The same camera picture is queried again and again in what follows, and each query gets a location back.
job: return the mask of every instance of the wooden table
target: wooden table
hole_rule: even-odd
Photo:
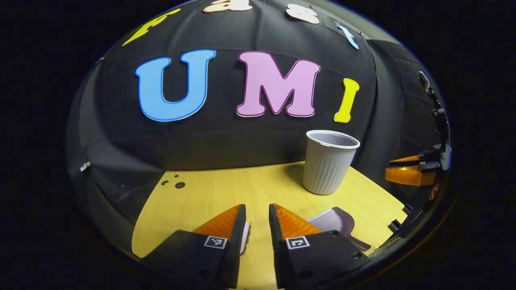
[[[277,289],[269,228],[271,203],[309,219],[338,206],[355,219],[352,235],[372,247],[392,234],[388,225],[403,222],[403,205],[350,168],[338,190],[315,195],[302,186],[304,162],[209,171],[168,171],[158,182],[136,222],[132,248],[144,257],[176,230],[192,231],[237,204],[245,204],[250,235],[240,256],[238,289]],[[184,182],[183,188],[176,188]]]

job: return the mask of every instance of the orange gripper in mirror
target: orange gripper in mirror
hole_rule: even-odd
[[[419,160],[419,155],[409,156],[401,159],[392,160],[391,162],[405,162],[405,161],[416,161]]]
[[[432,185],[436,179],[436,171],[421,172],[419,165],[415,166],[404,166],[404,167],[391,167],[385,169],[385,179],[387,181],[416,185],[416,186],[427,186]]]

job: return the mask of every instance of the yellow letter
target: yellow letter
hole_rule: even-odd
[[[313,10],[297,4],[288,4],[287,8],[288,15],[294,18],[301,19],[312,24],[319,23],[319,19],[316,17],[317,14]]]
[[[354,96],[360,89],[357,82],[351,78],[345,78],[342,83],[344,84],[344,96],[342,97],[341,108],[333,117],[335,122],[347,123],[351,120],[351,107],[353,106]]]
[[[154,26],[158,25],[161,21],[165,20],[165,18],[167,18],[168,15],[172,15],[172,14],[178,12],[179,10],[181,10],[181,8],[178,8],[176,10],[168,12],[167,14],[161,15],[160,17],[157,17],[157,18],[145,23],[133,36],[131,36],[131,38],[129,38],[124,44],[122,44],[122,46],[124,46],[124,45],[128,44],[129,42],[137,39],[138,37],[146,34],[150,27],[154,27]]]
[[[224,10],[245,11],[253,8],[249,6],[249,0],[218,0],[211,2],[211,5],[204,8],[204,12],[218,12]]]

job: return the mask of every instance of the foam letter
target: foam letter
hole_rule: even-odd
[[[211,5],[204,8],[204,12],[218,12],[224,10],[245,11],[253,8],[249,6],[249,0],[218,0],[211,2]]]
[[[341,107],[333,117],[335,122],[347,123],[351,120],[351,107],[353,106],[353,100],[355,94],[360,89],[357,82],[351,78],[345,78],[342,83],[344,84],[344,96],[342,97]]]
[[[122,46],[124,46],[124,45],[128,44],[129,42],[137,39],[138,37],[146,34],[149,31],[148,29],[150,27],[154,27],[154,26],[158,25],[161,21],[165,20],[165,18],[167,18],[168,15],[172,15],[172,14],[178,12],[179,10],[181,10],[181,8],[172,10],[172,11],[168,12],[167,14],[163,14],[160,17],[157,17],[157,18],[145,23],[133,36],[131,36],[131,38],[129,38],[124,44],[122,44]]]
[[[215,55],[214,50],[196,50],[181,56],[181,61],[188,64],[188,92],[177,102],[168,102],[163,97],[163,69],[170,64],[170,58],[156,58],[140,65],[136,75],[140,79],[138,94],[145,116],[169,122],[195,114],[206,100],[208,61]]]
[[[319,23],[319,19],[316,17],[317,14],[311,9],[297,4],[288,4],[287,8],[287,14],[294,18],[301,19],[312,24]]]
[[[353,45],[354,48],[358,49],[358,44],[355,43],[353,34],[351,34],[349,30],[342,25],[338,25],[338,28],[340,28],[344,32],[344,35],[349,41],[349,44]]]
[[[292,93],[292,102],[287,114],[309,117],[314,114],[312,106],[315,76],[320,66],[308,60],[298,60],[286,77],[281,75],[272,56],[265,52],[243,52],[238,56],[246,64],[246,88],[244,102],[236,108],[242,117],[256,117],[265,113],[260,102],[262,88],[274,114],[278,114]]]

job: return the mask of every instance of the white tag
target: white tag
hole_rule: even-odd
[[[419,74],[420,74],[421,83],[423,84],[423,89],[426,92],[430,88],[430,82],[428,81],[428,78],[422,71],[420,71]]]
[[[88,166],[90,166],[91,163],[90,161],[84,163],[81,167],[80,167],[80,171],[83,172]]]

